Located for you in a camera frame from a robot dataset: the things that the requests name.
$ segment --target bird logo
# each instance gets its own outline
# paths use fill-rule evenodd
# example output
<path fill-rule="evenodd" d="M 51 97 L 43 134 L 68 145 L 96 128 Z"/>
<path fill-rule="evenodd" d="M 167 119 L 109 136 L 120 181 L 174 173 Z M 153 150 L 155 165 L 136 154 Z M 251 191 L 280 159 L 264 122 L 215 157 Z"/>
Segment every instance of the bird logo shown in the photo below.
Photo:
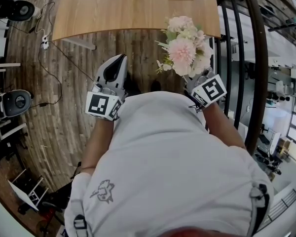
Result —
<path fill-rule="evenodd" d="M 110 180 L 104 180 L 100 183 L 98 190 L 94 191 L 90 198 L 95 195 L 98 197 L 99 201 L 105 201 L 106 203 L 113 202 L 112 197 L 112 189 L 114 188 L 114 184 L 110 182 Z"/>

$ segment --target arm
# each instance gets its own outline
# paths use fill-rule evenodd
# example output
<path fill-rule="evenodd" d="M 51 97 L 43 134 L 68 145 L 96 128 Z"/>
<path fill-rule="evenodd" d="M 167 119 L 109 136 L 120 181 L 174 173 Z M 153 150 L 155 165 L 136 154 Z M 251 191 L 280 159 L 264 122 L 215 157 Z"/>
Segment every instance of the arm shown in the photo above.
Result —
<path fill-rule="evenodd" d="M 210 134 L 219 138 L 229 147 L 237 146 L 246 150 L 240 134 L 224 115 L 217 103 L 211 104 L 203 111 L 203 113 Z"/>
<path fill-rule="evenodd" d="M 93 174 L 98 161 L 109 149 L 114 130 L 114 122 L 96 119 L 91 137 L 87 143 L 81 163 L 81 172 Z"/>

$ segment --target table top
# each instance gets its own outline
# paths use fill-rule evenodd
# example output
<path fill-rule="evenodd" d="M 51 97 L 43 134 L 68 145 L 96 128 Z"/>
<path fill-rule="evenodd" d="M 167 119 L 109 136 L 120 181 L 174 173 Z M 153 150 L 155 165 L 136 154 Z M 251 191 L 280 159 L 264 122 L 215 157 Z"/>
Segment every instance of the table top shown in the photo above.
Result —
<path fill-rule="evenodd" d="M 53 40 L 123 29 L 165 29 L 165 18 L 191 17 L 221 37 L 216 0 L 60 0 Z"/>

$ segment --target strap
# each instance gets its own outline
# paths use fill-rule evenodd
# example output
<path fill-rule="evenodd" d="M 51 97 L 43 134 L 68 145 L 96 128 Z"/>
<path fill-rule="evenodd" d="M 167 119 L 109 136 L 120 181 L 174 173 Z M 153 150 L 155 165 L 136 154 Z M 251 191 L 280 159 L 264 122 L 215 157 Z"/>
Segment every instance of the strap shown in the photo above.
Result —
<path fill-rule="evenodd" d="M 270 195 L 267 193 L 266 185 L 258 185 L 254 182 L 252 186 L 250 192 L 250 197 L 252 199 L 252 216 L 247 237 L 256 234 L 270 207 Z"/>
<path fill-rule="evenodd" d="M 74 228 L 75 228 L 77 237 L 89 237 L 88 224 L 84 217 L 82 201 L 78 199 L 73 199 L 71 201 L 71 206 L 72 206 L 73 212 L 75 212 L 75 214 L 77 215 L 74 218 Z"/>

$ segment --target white cable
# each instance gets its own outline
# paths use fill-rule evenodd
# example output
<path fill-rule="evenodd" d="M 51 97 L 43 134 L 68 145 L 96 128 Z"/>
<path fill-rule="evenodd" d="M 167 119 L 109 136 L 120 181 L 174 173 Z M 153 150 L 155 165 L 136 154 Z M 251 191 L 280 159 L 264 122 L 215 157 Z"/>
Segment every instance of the white cable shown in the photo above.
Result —
<path fill-rule="evenodd" d="M 40 19 L 41 19 L 42 15 L 43 15 L 43 13 L 44 13 L 44 10 L 45 10 L 45 0 L 43 0 L 43 2 L 44 2 L 43 10 L 42 10 L 42 12 L 40 13 L 40 16 L 39 16 L 39 18 L 38 18 L 38 21 L 37 21 L 37 23 L 36 23 L 36 26 L 35 26 L 35 33 L 38 34 L 38 33 L 40 33 L 41 31 L 43 31 L 43 32 L 44 32 L 44 35 L 46 35 L 46 34 L 45 34 L 45 29 L 44 29 L 44 28 L 42 28 L 42 29 L 40 29 L 39 31 L 37 31 L 38 23 L 40 22 Z"/>

